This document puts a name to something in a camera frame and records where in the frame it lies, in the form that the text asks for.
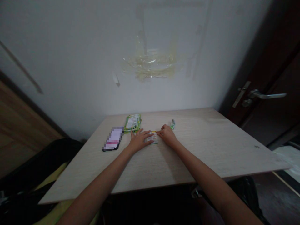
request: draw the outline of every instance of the wooden tabletop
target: wooden tabletop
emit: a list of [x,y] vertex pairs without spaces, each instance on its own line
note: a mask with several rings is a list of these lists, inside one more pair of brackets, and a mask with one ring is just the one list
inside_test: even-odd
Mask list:
[[[129,144],[125,134],[118,150],[103,152],[112,127],[124,126],[128,114],[108,116],[53,184],[40,204],[76,198]],[[141,113],[141,128],[160,130],[175,120],[177,139],[220,177],[230,178],[289,168],[276,154],[213,108]],[[195,182],[163,140],[137,152],[112,193]]]

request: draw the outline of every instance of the person's right hand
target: person's right hand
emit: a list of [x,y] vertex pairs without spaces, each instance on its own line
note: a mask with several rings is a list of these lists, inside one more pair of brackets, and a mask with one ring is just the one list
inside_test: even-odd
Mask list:
[[174,146],[178,144],[178,140],[170,126],[165,124],[162,126],[162,130],[157,131],[156,133],[171,148],[174,148]]

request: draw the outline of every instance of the door lever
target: door lever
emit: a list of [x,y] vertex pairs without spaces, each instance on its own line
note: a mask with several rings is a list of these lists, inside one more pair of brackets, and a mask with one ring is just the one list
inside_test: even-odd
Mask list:
[[269,99],[269,98],[283,98],[286,95],[287,95],[286,93],[264,95],[264,94],[261,94],[258,89],[254,89],[254,90],[252,90],[252,91],[249,92],[248,97],[249,98],[255,98],[255,97],[257,97],[257,98],[260,98],[260,99]]

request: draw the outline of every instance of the hand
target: hand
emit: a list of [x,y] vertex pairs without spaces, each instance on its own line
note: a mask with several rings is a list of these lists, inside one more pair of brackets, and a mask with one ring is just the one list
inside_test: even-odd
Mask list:
[[163,125],[161,131],[156,132],[158,136],[160,136],[163,141],[170,146],[171,148],[174,148],[178,144],[178,140],[173,132],[173,130],[168,125]]
[[147,137],[151,137],[152,134],[149,131],[144,131],[141,133],[143,129],[138,130],[138,132],[136,133],[136,135],[134,135],[134,133],[131,131],[131,141],[129,143],[129,145],[126,147],[128,150],[132,151],[133,153],[138,152],[139,150],[141,150],[142,148],[146,147],[147,145],[150,145],[153,140],[148,141],[148,142],[144,142],[145,138]]

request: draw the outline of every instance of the yellow cloth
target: yellow cloth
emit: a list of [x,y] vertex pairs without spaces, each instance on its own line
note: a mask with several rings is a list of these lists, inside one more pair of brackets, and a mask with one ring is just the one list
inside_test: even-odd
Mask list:
[[[40,185],[35,188],[35,191],[44,187],[46,184],[49,184],[53,181],[56,181],[59,175],[64,171],[67,167],[68,163],[62,164],[57,170],[55,170],[52,174],[50,174]],[[46,215],[43,219],[36,222],[34,225],[54,225],[56,224],[62,215],[66,212],[66,210],[70,207],[74,200],[67,200],[58,203],[52,211]],[[98,221],[99,212],[95,215],[90,225],[95,225]]]
[[62,164],[57,170],[55,170],[53,173],[51,173],[42,183],[40,183],[40,185],[35,188],[35,191],[37,189],[44,187],[46,184],[56,181],[57,178],[59,177],[59,175],[65,170],[67,165],[68,165],[67,162]]
[[[62,217],[62,215],[66,212],[66,210],[70,207],[70,205],[73,203],[74,200],[67,200],[63,201],[57,204],[52,211],[46,215],[43,219],[36,222],[34,225],[54,225],[56,224],[59,219]],[[96,214],[96,216],[91,221],[90,225],[95,225],[98,221],[99,212]]]

